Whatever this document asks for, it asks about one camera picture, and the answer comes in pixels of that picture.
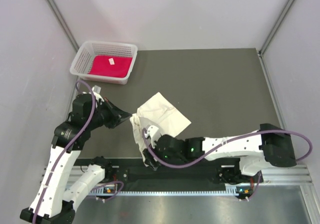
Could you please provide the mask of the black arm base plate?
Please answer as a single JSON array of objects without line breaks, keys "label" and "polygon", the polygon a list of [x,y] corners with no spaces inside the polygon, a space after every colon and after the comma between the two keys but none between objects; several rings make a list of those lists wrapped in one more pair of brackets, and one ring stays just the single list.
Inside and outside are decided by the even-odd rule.
[{"label": "black arm base plate", "polygon": [[124,179],[130,182],[138,180],[208,180],[215,184],[243,182],[238,158],[204,160],[183,169],[160,165],[156,170],[146,167],[139,158],[108,158],[107,161],[118,172],[116,177],[122,178],[126,174]]}]

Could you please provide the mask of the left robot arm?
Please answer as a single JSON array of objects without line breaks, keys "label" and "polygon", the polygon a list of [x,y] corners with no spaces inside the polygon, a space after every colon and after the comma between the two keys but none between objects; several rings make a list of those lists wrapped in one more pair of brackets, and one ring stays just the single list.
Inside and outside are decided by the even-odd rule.
[{"label": "left robot arm", "polygon": [[70,187],[67,182],[75,161],[91,132],[105,126],[114,129],[131,117],[98,93],[82,93],[72,102],[67,120],[54,130],[49,162],[41,186],[20,219],[29,223],[72,223],[85,197],[100,182],[112,181],[115,171],[109,160],[94,158]]}]

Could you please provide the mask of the white t shirt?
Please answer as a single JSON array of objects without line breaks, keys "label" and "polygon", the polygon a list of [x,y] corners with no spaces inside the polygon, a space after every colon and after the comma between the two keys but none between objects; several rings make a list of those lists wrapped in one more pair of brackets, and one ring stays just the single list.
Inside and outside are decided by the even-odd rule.
[{"label": "white t shirt", "polygon": [[134,141],[141,154],[147,148],[142,136],[143,128],[147,129],[149,125],[156,125],[162,134],[176,137],[191,125],[191,121],[159,92],[138,107],[129,120]]}]

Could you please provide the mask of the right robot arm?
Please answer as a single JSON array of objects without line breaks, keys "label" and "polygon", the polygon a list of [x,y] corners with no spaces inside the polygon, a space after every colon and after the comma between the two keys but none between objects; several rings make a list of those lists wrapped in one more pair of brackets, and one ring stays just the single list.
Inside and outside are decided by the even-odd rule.
[{"label": "right robot arm", "polygon": [[147,165],[185,169],[202,161],[238,158],[239,164],[233,169],[233,174],[240,182],[269,167],[289,168],[297,165],[291,139],[294,133],[268,123],[247,134],[221,138],[182,140],[163,134],[155,125],[144,128],[141,133]]}]

